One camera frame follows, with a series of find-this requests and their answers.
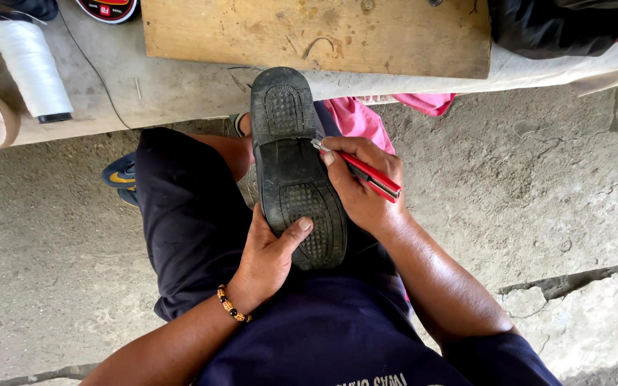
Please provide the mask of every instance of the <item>wooden plank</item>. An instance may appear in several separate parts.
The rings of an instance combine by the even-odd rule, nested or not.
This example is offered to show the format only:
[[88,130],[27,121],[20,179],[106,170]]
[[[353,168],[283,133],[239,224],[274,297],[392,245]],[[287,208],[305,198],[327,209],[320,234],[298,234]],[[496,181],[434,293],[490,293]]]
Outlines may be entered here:
[[142,20],[148,56],[485,79],[487,2],[473,9],[474,0],[142,0]]

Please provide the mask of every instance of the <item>concrete floor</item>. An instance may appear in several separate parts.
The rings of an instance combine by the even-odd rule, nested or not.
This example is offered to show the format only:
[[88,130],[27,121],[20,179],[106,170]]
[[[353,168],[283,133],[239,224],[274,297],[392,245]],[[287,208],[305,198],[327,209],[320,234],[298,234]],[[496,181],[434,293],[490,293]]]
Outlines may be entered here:
[[[462,95],[442,118],[375,110],[404,160],[407,206],[492,292],[618,265],[618,88]],[[138,135],[0,150],[0,380],[99,362],[162,324],[139,212],[98,178]],[[539,286],[497,295],[565,385],[618,385],[610,276],[555,299]]]

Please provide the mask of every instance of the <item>workbench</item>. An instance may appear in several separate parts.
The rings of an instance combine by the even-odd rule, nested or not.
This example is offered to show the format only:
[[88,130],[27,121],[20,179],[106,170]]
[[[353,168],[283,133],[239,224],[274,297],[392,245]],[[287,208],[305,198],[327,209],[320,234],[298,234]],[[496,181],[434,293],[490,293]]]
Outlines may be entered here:
[[[73,120],[41,125],[32,118],[0,55],[0,98],[22,116],[15,145],[224,117],[249,109],[249,84],[263,68],[150,58],[139,17],[112,26],[91,19],[72,0],[60,0],[59,8],[62,16],[41,28],[73,104]],[[572,84],[583,95],[618,85],[618,43],[598,58],[530,60],[495,45],[490,57],[486,80],[303,73],[315,100],[391,93],[473,93],[556,84]]]

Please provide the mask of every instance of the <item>white thread spool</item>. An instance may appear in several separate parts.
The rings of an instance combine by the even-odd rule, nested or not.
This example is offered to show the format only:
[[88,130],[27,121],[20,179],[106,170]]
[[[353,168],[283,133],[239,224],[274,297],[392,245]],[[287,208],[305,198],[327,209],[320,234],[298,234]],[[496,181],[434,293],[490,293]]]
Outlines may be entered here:
[[37,25],[0,20],[0,52],[33,117],[41,124],[72,119],[73,106]]

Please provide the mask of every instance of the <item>beaded bracelet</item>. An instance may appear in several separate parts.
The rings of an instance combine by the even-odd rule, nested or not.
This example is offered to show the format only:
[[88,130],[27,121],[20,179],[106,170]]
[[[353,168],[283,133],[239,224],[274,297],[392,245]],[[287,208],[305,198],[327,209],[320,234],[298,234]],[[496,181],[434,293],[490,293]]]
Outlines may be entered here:
[[219,290],[216,292],[216,294],[219,296],[219,300],[221,301],[221,303],[223,303],[223,308],[225,308],[226,311],[230,312],[230,316],[234,317],[237,321],[245,321],[249,323],[249,321],[252,320],[252,315],[245,316],[243,314],[237,313],[237,310],[233,308],[233,303],[228,301],[228,298],[225,296],[225,292],[223,292],[224,288],[225,284],[219,285]]

